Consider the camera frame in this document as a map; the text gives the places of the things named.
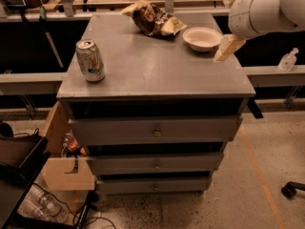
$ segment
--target concrete floor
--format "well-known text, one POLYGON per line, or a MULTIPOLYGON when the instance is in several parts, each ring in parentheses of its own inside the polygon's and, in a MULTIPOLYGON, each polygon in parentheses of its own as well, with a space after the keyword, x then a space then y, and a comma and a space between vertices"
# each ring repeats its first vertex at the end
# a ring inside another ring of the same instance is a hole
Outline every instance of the concrete floor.
MULTIPOLYGON (((278 101, 257 101, 264 118, 249 111, 213 182, 204 193, 100 197, 99 212, 117 229, 273 229, 305 228, 305 192, 286 199, 280 190, 288 181, 305 183, 305 102, 288 111, 278 101)), ((25 113, 0 112, 15 132, 32 132, 44 124, 47 111, 34 120, 25 113)), ((57 192, 76 210, 83 192, 57 192)), ((113 228, 99 219, 86 228, 113 228)))

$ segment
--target cabinet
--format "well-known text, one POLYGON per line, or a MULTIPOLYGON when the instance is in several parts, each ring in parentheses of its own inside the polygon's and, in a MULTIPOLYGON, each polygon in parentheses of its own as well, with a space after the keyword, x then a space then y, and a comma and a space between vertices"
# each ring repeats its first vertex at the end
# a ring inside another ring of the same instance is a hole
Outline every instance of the cabinet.
MULTIPOLYGON (((175 16, 219 31, 208 13, 175 16)), ((234 139, 254 89, 234 56, 214 64, 214 51, 192 51, 182 33, 150 38, 108 13, 83 35, 100 48, 106 77, 87 82, 74 58, 57 98, 102 194, 204 191, 234 139)))

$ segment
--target chip bag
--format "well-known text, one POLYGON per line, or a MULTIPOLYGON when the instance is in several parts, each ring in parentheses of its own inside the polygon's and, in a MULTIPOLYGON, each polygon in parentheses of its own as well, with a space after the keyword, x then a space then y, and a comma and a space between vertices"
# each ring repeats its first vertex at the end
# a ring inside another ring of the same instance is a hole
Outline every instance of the chip bag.
POLYGON ((176 35, 187 27, 176 17, 145 0, 126 7, 121 14, 132 17, 135 25, 147 36, 176 35))

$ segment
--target soda can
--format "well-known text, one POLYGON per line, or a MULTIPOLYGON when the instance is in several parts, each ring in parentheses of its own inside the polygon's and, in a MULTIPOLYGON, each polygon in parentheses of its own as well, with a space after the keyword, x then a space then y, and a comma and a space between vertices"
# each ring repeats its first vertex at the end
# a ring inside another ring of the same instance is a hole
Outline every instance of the soda can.
POLYGON ((92 39, 76 43, 76 56, 80 70, 87 81, 97 82, 105 77, 101 53, 92 39))

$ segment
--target white bowl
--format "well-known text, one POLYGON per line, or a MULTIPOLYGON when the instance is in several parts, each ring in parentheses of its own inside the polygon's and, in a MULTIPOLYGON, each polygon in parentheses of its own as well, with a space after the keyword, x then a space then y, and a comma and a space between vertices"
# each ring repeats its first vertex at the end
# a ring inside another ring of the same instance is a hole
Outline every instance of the white bowl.
POLYGON ((183 33, 183 39, 197 52, 208 52, 220 44, 222 35, 213 29, 196 27, 183 33))

